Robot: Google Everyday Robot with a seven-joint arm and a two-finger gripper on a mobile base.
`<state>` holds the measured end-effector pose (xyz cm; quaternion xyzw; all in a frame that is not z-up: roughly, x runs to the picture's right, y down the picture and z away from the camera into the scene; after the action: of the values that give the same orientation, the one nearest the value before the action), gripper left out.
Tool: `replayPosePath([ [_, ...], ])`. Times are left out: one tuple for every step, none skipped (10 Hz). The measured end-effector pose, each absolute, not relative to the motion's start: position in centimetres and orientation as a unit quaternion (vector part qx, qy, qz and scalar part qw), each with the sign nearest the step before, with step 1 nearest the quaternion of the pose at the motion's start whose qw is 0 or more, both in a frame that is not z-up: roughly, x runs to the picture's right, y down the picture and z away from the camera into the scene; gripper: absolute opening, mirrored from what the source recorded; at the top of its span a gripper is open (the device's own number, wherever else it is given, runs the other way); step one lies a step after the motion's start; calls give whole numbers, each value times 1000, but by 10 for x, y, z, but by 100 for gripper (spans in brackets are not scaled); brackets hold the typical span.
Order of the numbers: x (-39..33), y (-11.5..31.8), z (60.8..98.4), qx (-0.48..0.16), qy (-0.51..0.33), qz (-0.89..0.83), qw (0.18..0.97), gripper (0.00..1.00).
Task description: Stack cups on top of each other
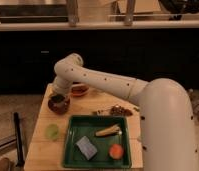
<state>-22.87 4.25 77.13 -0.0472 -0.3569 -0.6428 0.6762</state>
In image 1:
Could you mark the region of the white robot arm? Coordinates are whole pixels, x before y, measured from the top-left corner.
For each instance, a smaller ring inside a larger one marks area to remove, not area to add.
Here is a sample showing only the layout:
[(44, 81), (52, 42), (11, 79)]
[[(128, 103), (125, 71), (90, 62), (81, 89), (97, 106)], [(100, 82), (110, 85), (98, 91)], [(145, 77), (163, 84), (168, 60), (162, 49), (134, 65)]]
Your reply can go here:
[(199, 171), (192, 105), (176, 81), (147, 82), (83, 67), (80, 55), (59, 60), (52, 90), (63, 96), (81, 82), (139, 107), (144, 171)]

